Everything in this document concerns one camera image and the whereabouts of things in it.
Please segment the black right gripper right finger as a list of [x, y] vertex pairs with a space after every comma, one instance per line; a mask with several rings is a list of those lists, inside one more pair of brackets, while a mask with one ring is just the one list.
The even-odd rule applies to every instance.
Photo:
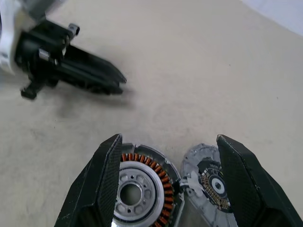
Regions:
[[301, 227], [282, 187], [242, 143], [219, 134], [217, 145], [236, 222], [240, 227]]

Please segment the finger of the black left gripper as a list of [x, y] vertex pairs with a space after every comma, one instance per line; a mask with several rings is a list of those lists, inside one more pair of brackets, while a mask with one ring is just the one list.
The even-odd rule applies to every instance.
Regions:
[[72, 45], [69, 45], [66, 49], [64, 62], [103, 81], [127, 82], [126, 77], [111, 62]]
[[60, 64], [56, 71], [65, 83], [93, 94], [120, 95], [123, 81], [118, 75], [92, 67], [76, 67], [67, 63]]

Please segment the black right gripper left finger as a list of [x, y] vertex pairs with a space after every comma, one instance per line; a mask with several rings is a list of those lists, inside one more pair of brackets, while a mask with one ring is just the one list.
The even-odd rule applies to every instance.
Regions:
[[55, 222], [56, 227], [109, 227], [118, 190], [123, 137], [102, 142], [74, 180]]

